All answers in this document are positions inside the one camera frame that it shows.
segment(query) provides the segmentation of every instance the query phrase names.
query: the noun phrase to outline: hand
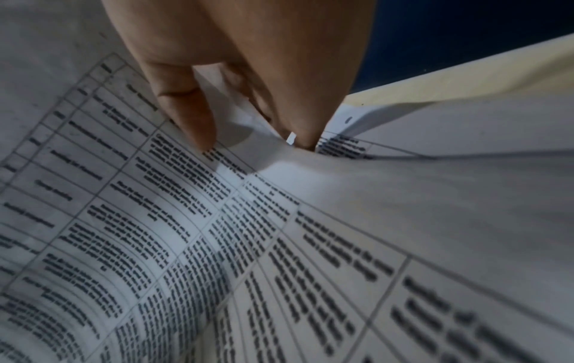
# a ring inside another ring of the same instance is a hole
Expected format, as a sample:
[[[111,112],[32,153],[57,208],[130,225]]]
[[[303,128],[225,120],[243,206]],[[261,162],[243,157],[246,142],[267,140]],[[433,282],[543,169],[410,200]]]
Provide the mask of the hand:
[[[215,123],[191,66],[221,63],[281,136],[313,150],[361,65],[375,0],[103,0],[161,107],[202,151]]]

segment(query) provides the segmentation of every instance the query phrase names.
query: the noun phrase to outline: paper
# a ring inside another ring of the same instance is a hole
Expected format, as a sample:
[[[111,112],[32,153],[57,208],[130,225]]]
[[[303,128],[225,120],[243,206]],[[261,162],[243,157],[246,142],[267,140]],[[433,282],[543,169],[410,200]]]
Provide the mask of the paper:
[[[201,69],[199,153],[64,5],[2,5],[1,362],[572,360],[574,94],[342,106],[310,154]]]

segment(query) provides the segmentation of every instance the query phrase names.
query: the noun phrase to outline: dark blue background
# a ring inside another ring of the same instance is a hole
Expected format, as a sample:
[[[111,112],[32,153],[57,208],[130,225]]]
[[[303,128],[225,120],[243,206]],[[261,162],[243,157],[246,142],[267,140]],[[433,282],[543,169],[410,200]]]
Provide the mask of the dark blue background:
[[[574,0],[379,0],[352,92],[574,33]]]

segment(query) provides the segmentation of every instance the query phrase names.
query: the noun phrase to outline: printed page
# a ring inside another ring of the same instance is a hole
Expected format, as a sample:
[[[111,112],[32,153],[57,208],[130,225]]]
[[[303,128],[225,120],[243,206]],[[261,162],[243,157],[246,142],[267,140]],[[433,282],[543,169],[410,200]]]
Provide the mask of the printed page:
[[[2,5],[1,362],[571,361],[574,94],[342,107],[312,154],[202,72],[200,153],[101,5],[41,5]]]

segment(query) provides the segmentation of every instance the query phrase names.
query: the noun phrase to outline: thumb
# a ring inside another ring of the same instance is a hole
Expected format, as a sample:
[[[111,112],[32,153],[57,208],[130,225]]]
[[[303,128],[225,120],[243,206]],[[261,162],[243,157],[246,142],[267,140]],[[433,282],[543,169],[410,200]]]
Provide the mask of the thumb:
[[[190,66],[140,62],[161,108],[200,150],[215,145],[216,129],[205,94]]]

